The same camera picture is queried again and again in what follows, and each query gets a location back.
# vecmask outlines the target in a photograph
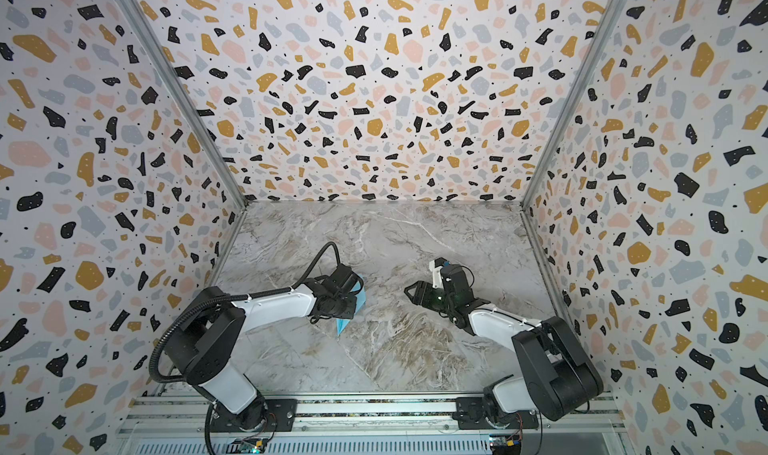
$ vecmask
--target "gray marble surface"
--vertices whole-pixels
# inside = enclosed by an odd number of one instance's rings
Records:
[[[229,293],[292,284],[327,241],[366,283],[340,336],[335,320],[257,328],[234,364],[264,391],[479,391],[517,359],[422,307],[403,288],[439,256],[471,268],[475,297],[526,317],[554,314],[518,207],[457,203],[261,202],[251,205],[217,285]],[[313,274],[328,274],[332,249]]]

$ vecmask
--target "blue cloth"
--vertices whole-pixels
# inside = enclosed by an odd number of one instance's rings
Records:
[[[355,291],[360,288],[360,282],[358,281],[354,287],[352,287],[352,290]],[[360,311],[360,308],[362,308],[363,305],[366,303],[366,289],[363,288],[359,294],[357,294],[357,305],[355,306],[355,313]],[[344,327],[350,323],[349,320],[344,320],[342,318],[336,319],[336,330],[337,335],[341,335],[341,331],[344,330]]]

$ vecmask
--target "terrazzo wall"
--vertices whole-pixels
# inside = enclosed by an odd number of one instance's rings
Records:
[[[237,210],[115,2],[2,12],[0,453],[106,453]]]
[[[515,200],[608,0],[137,0],[250,200]]]
[[[768,453],[768,0],[629,0],[531,214],[637,453]]]

